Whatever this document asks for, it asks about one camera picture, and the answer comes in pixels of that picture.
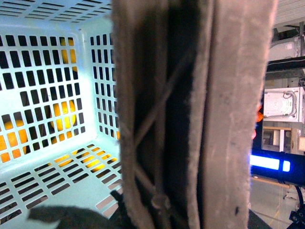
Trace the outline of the dark speckled left gripper finger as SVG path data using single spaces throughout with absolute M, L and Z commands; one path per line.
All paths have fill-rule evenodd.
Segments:
M 122 219 L 108 219 L 87 209 L 74 206 L 40 206 L 29 210 L 28 220 L 55 223 L 58 229 L 132 229 Z

